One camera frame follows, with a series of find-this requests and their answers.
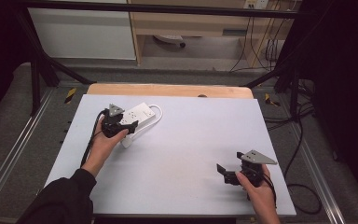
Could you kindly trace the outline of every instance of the gray carpet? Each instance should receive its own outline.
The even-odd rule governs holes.
[[[238,86],[253,80],[259,74],[207,71],[157,71],[142,69],[82,69],[76,71],[100,82],[136,82],[136,83],[172,83]],[[64,81],[71,78],[61,76]],[[274,80],[263,85],[271,86]],[[29,118],[31,111],[30,75],[28,69],[17,71],[15,80],[0,104],[0,164],[19,136],[21,129]],[[255,89],[255,98],[259,100],[262,113],[266,117],[286,117],[281,106],[266,105],[264,90]],[[0,217],[18,217],[43,188],[49,171],[60,150],[60,141],[64,140],[65,131],[70,127],[68,121],[76,112],[80,97],[87,87],[78,87],[71,104],[63,103],[70,87],[59,87],[53,93],[51,102],[40,120],[26,148],[14,167],[9,179],[0,193]],[[279,98],[271,92],[271,98]],[[348,223],[358,223],[358,185],[347,165],[332,159],[331,149],[326,142],[318,119],[308,116],[303,119],[304,134],[312,153],[319,162],[324,176],[337,200],[338,206]],[[270,138],[278,156],[279,164],[284,170],[289,162],[297,140],[290,125],[270,131]],[[304,184],[313,188],[309,172],[298,154],[287,176],[288,183]],[[292,199],[295,204],[308,209],[316,208],[316,199],[306,190],[293,189]],[[307,215],[297,211],[296,217],[283,218],[284,222],[321,223],[329,222],[324,210],[317,215]]]

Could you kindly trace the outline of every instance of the wooden edge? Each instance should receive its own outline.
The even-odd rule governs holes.
[[[96,95],[154,95],[154,96],[189,96],[204,95],[212,98],[253,99],[249,88],[226,86],[193,86],[161,84],[108,84],[95,83],[89,86],[87,94]]]

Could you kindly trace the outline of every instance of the wall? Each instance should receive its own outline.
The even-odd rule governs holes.
[[[125,0],[88,2],[126,3]],[[54,58],[135,60],[127,12],[30,8],[46,53]]]

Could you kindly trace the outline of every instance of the floor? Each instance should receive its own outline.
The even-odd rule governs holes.
[[[239,86],[266,74],[269,70],[269,62],[265,59],[260,60],[266,68],[247,69],[245,60],[241,60],[234,67],[241,56],[241,45],[238,39],[185,37],[185,41],[186,47],[181,49],[179,46],[160,43],[149,36],[145,42],[144,60],[140,65],[134,62],[100,60],[89,61],[86,66],[81,66],[84,62],[64,61],[82,76],[95,78],[100,82]],[[28,111],[31,111],[32,93],[29,75],[27,66],[19,68],[7,96],[0,104],[0,167],[30,119]],[[43,118],[38,120],[36,128],[31,130],[32,136],[26,142],[26,146],[23,146],[22,154],[15,160],[16,163],[9,170],[10,175],[3,180],[1,185],[1,223],[2,218],[9,218],[8,221],[13,221],[18,217],[36,193],[43,188],[48,171],[64,140],[65,130],[70,127],[68,121],[76,112],[81,94],[87,90],[87,86],[75,83],[68,76],[64,74],[59,74],[59,76],[62,80],[59,88],[43,87],[45,91],[51,92],[52,100],[45,108]],[[284,104],[288,97],[285,93],[274,92],[272,86],[275,81],[276,79],[272,78],[253,89],[253,93],[259,100],[265,117],[284,118],[287,117]],[[76,87],[76,95],[71,104],[66,105],[63,101],[72,87]],[[274,104],[266,104],[266,93],[269,94],[270,101]],[[300,98],[300,101],[306,102],[307,97]],[[345,223],[358,223],[358,186],[351,176],[351,171],[345,163],[333,160],[332,151],[317,118],[307,116],[303,124],[305,134],[303,145],[306,143],[318,162],[328,187],[334,195],[339,212],[345,218]],[[295,124],[286,124],[269,132],[278,160],[283,165],[282,169],[289,162],[298,143],[296,127]],[[10,132],[2,134],[3,128]],[[296,156],[287,182],[301,183],[315,189],[315,180],[310,175],[305,156],[303,152]],[[317,207],[315,197],[308,190],[292,189],[291,192],[294,203],[300,207],[307,210],[315,210]],[[283,218],[282,222],[330,223],[331,219],[328,211],[324,209],[316,215],[309,215],[298,210],[296,217]],[[242,220],[242,223],[250,223],[250,220]]]

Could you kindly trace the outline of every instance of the human hand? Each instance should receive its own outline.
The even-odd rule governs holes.
[[[269,169],[266,164],[262,164],[263,173],[270,177]],[[252,206],[261,223],[280,223],[278,214],[275,209],[274,195],[272,189],[265,180],[260,187],[255,187],[249,179],[241,172],[235,173],[243,190],[248,192]]]
[[[89,171],[92,175],[97,176],[103,167],[104,162],[109,157],[115,145],[123,139],[129,130],[123,130],[115,136],[108,138],[102,133],[103,117],[98,121],[95,129],[95,135],[92,141],[92,147],[89,151],[89,157],[81,167]]]

